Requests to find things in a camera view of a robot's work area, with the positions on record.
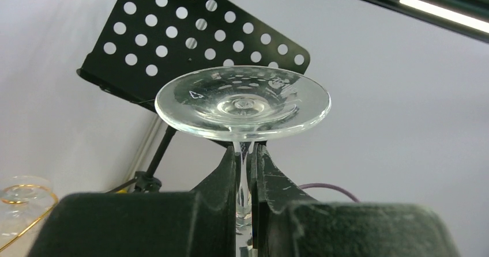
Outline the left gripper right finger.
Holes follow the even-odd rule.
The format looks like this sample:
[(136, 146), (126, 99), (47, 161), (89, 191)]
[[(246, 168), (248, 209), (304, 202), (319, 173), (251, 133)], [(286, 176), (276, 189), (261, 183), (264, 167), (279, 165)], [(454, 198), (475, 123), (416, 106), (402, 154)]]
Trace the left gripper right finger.
[(250, 156), (253, 248), (258, 256), (459, 256), (440, 216), (409, 203), (320, 202), (273, 163)]

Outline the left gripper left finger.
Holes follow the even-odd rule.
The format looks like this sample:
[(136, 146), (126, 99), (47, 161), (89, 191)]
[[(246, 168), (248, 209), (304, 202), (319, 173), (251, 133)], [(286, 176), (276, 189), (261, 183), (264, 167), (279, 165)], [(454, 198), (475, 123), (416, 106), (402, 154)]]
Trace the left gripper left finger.
[(62, 198), (29, 256), (234, 256), (236, 155), (187, 192)]

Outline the clear wine glass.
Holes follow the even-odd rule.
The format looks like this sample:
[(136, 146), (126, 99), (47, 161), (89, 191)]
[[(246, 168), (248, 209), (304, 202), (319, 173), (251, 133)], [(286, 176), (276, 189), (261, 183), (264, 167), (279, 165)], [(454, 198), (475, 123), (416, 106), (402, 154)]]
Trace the clear wine glass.
[(240, 65), (194, 71), (165, 84), (157, 114), (174, 129), (231, 142), (240, 171), (236, 195), (236, 256), (254, 256), (251, 156), (257, 142), (299, 134), (330, 111), (319, 83), (286, 69)]
[(1, 238), (12, 239), (40, 223), (58, 203), (51, 182), (15, 176), (1, 185)]

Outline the clear wine glass back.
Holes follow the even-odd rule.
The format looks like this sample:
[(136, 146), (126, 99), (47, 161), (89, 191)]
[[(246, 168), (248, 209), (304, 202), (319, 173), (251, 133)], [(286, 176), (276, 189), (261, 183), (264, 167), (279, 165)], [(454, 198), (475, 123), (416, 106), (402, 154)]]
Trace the clear wine glass back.
[(1, 238), (12, 239), (40, 223), (58, 203), (51, 182), (15, 176), (1, 185)]

